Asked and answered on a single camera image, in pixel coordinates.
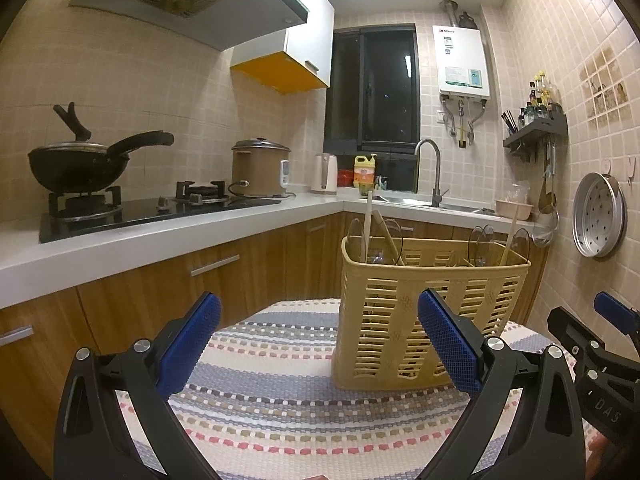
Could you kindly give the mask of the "gloved orange hand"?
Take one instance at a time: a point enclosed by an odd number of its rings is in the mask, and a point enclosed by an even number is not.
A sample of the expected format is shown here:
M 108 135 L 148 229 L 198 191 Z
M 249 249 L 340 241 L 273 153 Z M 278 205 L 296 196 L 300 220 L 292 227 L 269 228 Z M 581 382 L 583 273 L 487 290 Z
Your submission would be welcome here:
M 585 479 L 607 479 L 608 465 L 616 448 L 600 432 L 596 432 L 588 444 L 590 455 L 586 463 Z

